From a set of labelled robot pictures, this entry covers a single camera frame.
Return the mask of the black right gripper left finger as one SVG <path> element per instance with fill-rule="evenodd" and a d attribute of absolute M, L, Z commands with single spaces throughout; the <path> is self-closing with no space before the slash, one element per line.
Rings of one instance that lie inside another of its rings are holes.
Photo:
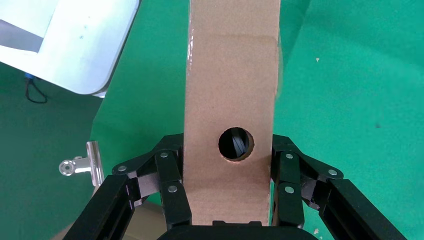
<path fill-rule="evenodd" d="M 192 212 L 183 186 L 184 135 L 164 136 L 155 147 L 116 165 L 65 240 L 121 240 L 135 209 L 159 193 L 166 228 L 191 225 Z"/>

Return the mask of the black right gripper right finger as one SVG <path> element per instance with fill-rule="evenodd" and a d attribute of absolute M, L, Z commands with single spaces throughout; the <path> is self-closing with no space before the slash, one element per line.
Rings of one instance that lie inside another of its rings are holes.
<path fill-rule="evenodd" d="M 339 169 L 304 154 L 287 136 L 272 137 L 271 179 L 274 226 L 302 229 L 306 204 L 335 240 L 405 239 Z"/>

